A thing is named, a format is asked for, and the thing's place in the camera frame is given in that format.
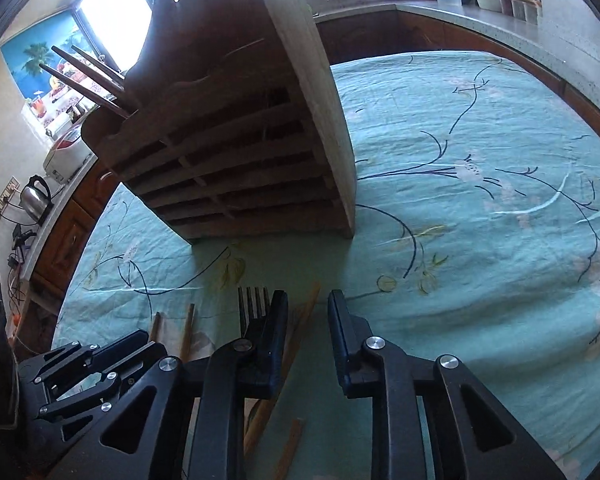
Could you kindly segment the teal floral tablecloth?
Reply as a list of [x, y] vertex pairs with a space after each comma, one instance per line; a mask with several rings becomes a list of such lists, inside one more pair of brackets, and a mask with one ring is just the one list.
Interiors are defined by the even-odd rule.
[[239, 333], [242, 286], [316, 298], [247, 465], [273, 477], [294, 420], [294, 479], [370, 476], [372, 407], [337, 382], [326, 298], [412, 356], [460, 358], [569, 479], [600, 460], [600, 139], [514, 63], [479, 52], [366, 58], [332, 70], [353, 145], [354, 237], [182, 240], [119, 186], [67, 290], [54, 344], [148, 328], [193, 356]]

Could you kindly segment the stainless electric kettle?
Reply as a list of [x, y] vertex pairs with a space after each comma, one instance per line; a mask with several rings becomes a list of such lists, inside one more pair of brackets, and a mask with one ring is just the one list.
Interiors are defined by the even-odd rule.
[[46, 181], [35, 174], [20, 192], [20, 207], [42, 226], [53, 208], [52, 192]]

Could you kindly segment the brown wooden chopstick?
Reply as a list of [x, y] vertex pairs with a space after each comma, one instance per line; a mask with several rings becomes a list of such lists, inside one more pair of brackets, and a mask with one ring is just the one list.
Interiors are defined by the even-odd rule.
[[77, 92], [81, 93], [82, 96], [85, 96], [87, 99], [93, 101], [94, 103], [98, 104], [99, 106], [105, 107], [107, 110], [110, 110], [110, 112], [113, 112], [114, 114], [122, 117], [123, 119], [128, 119], [131, 117], [131, 114], [128, 113], [126, 110], [124, 110], [122, 107], [117, 106], [113, 102], [103, 98], [96, 92], [94, 92], [90, 89], [87, 89], [86, 87], [82, 86], [82, 84], [79, 84], [78, 82], [73, 81], [68, 76], [65, 76], [65, 75], [59, 73], [58, 70], [54, 70], [53, 68], [51, 68], [50, 66], [48, 66], [44, 63], [40, 63], [40, 64], [38, 64], [38, 66], [40, 66], [42, 68], [42, 70], [45, 70], [47, 73], [53, 75], [58, 80], [60, 80], [61, 82], [63, 82], [67, 86], [69, 86], [70, 88], [73, 88], [73, 90], [76, 90]]

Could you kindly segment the light wooden chopstick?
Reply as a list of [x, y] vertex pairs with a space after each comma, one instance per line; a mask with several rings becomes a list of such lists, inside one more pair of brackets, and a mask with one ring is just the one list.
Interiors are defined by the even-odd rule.
[[280, 366], [280, 383], [275, 396], [271, 400], [259, 400], [249, 412], [246, 421], [244, 435], [244, 457], [248, 458], [257, 448], [258, 443], [264, 434], [264, 430], [274, 411], [279, 393], [285, 385], [294, 360], [300, 350], [302, 339], [306, 334], [314, 307], [316, 306], [318, 296], [320, 296], [321, 285], [314, 283], [309, 293], [309, 299], [303, 307], [291, 310], [291, 321], [288, 323], [288, 330], [284, 344], [282, 365]]
[[290, 467], [294, 461], [294, 456], [296, 455], [297, 448], [302, 437], [303, 427], [304, 420], [302, 418], [295, 418], [292, 421], [283, 452], [280, 454], [279, 460], [275, 467], [275, 480], [287, 479], [288, 472], [290, 471]]

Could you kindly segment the dark chopstick in holder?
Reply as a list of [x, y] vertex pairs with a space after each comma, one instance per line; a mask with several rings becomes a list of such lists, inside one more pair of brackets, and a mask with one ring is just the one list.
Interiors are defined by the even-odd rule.
[[93, 68], [82, 61], [80, 61], [75, 56], [69, 54], [68, 52], [58, 48], [56, 46], [52, 47], [52, 51], [58, 54], [65, 61], [74, 66], [77, 70], [84, 73], [87, 77], [90, 77], [91, 80], [94, 80], [96, 84], [99, 84], [102, 88], [106, 89], [109, 93], [113, 94], [117, 98], [121, 99], [124, 96], [123, 87], [120, 84], [117, 84], [110, 78], [108, 78], [105, 74], [103, 74], [97, 68]]

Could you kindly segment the wooden utensil holder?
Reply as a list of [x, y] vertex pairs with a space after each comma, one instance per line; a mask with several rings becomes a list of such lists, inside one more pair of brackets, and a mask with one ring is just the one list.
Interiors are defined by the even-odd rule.
[[350, 134], [306, 0], [155, 0], [86, 145], [184, 240], [355, 231]]

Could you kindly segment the white pink rice cooker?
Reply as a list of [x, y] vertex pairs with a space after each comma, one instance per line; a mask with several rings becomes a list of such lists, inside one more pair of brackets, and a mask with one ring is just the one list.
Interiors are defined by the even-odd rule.
[[82, 140], [81, 125], [75, 125], [60, 136], [48, 151], [43, 169], [58, 184], [68, 183], [93, 153]]

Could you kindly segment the wall power socket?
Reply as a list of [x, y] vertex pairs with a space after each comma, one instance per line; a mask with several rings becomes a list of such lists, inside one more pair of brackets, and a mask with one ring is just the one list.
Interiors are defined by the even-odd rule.
[[15, 177], [11, 177], [0, 194], [0, 220], [6, 208], [10, 206], [10, 202], [19, 191], [20, 182]]

